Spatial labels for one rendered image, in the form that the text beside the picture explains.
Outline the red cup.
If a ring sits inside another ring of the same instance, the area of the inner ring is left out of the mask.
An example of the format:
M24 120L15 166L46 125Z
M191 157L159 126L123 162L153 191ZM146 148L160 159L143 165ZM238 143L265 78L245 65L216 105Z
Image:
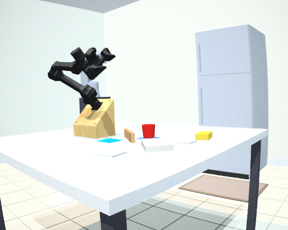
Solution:
M150 139L155 136L155 124L143 124L142 125L143 137Z

